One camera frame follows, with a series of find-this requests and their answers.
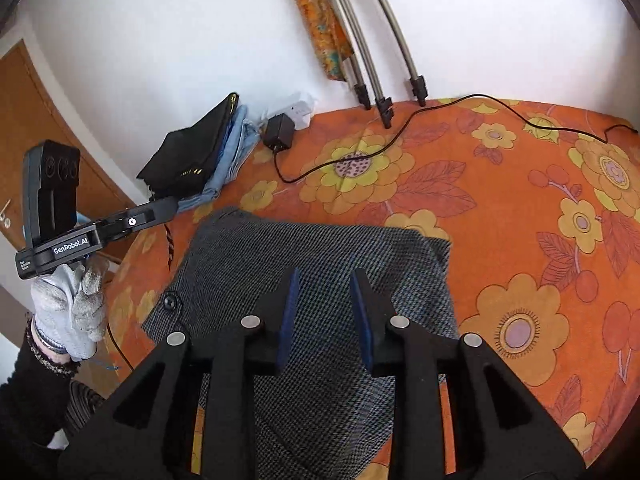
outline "white glove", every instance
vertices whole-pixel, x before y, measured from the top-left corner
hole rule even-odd
[[[53,274],[39,276],[31,285],[36,308],[36,333],[48,348],[66,352],[74,361],[88,359],[104,337],[106,308],[102,281],[109,263],[101,256],[89,259],[87,268],[59,266]]]

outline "blue gripper pad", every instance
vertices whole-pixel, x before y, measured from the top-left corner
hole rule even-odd
[[[276,366],[278,370],[282,370],[287,365],[289,352],[293,342],[293,323],[296,319],[298,310],[298,293],[300,291],[300,270],[293,269],[289,280],[289,293],[285,302],[284,312],[282,314],[282,323],[280,332],[278,333],[278,354],[276,357]]]
[[[367,311],[364,305],[364,298],[360,290],[360,283],[355,271],[351,273],[350,278],[351,302],[353,307],[353,317],[356,321],[356,330],[358,331],[358,340],[360,341],[360,354],[365,368],[369,373],[373,368],[373,341]]]

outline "black pouch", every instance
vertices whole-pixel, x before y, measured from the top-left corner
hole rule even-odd
[[[154,198],[180,200],[202,192],[218,165],[238,101],[238,94],[231,93],[193,126],[167,134],[138,174]]]

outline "orange floral bedspread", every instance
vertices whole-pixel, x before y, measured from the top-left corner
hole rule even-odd
[[[510,104],[537,126],[598,136],[623,122]],[[396,127],[415,109],[396,105]],[[321,114],[278,161],[285,176],[297,176],[330,158],[373,153],[392,132],[373,111]],[[591,463],[640,395],[640,139],[617,128],[609,140],[539,130],[475,99],[418,115],[371,160],[336,164],[295,185],[278,179],[273,155],[259,146],[219,200],[171,222],[171,271],[164,228],[138,236],[107,291],[114,336],[134,365],[153,348],[140,324],[214,208],[416,229],[452,241],[449,286],[461,332],[493,346]],[[128,370],[108,346],[124,378]],[[386,478],[389,451],[361,479]]]

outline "wrist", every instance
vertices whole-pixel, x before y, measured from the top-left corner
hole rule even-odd
[[[51,341],[46,341],[46,338],[42,336],[37,328],[35,317],[31,319],[31,336],[40,351],[53,363],[63,365],[71,361],[71,356],[65,349],[53,344]]]

